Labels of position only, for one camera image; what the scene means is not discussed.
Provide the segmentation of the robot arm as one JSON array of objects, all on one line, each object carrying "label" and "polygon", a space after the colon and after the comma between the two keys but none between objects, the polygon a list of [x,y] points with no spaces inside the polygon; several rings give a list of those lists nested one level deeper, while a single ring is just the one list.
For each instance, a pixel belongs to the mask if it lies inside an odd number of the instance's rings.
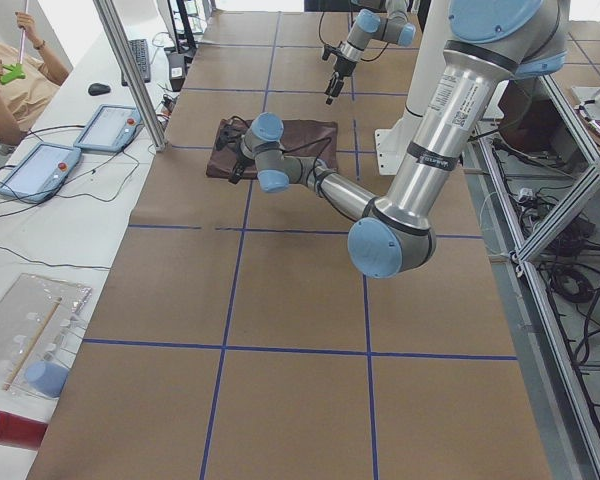
[{"label": "robot arm", "polygon": [[353,75],[357,64],[364,61],[363,53],[371,40],[409,46],[415,36],[416,27],[408,20],[409,1],[355,1],[361,6],[347,38],[337,46],[322,41],[322,60],[335,58],[333,74],[325,89],[326,104],[331,105],[344,86],[346,78]]},{"label": "robot arm", "polygon": [[428,215],[455,169],[497,86],[559,70],[566,58],[566,1],[452,1],[429,27],[441,26],[445,66],[388,192],[375,196],[316,154],[282,145],[282,120],[264,112],[243,133],[219,134],[233,152],[228,179],[254,168],[260,188],[278,193],[300,184],[352,221],[347,248],[364,275],[389,278],[425,264],[436,248]]}]

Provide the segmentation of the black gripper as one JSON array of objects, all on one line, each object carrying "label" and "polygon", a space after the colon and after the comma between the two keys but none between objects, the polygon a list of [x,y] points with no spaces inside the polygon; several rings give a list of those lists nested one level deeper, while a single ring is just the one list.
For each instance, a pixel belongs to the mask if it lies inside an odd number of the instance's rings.
[{"label": "black gripper", "polygon": [[254,172],[254,161],[241,150],[241,140],[250,122],[241,117],[222,119],[215,140],[215,172],[230,173],[228,181],[238,184],[244,173]]},{"label": "black gripper", "polygon": [[337,47],[324,44],[322,60],[328,60],[330,55],[334,55],[336,60],[333,65],[334,72],[325,90],[327,104],[332,104],[340,95],[344,79],[352,75],[358,63],[358,49],[349,42],[341,42]]}]

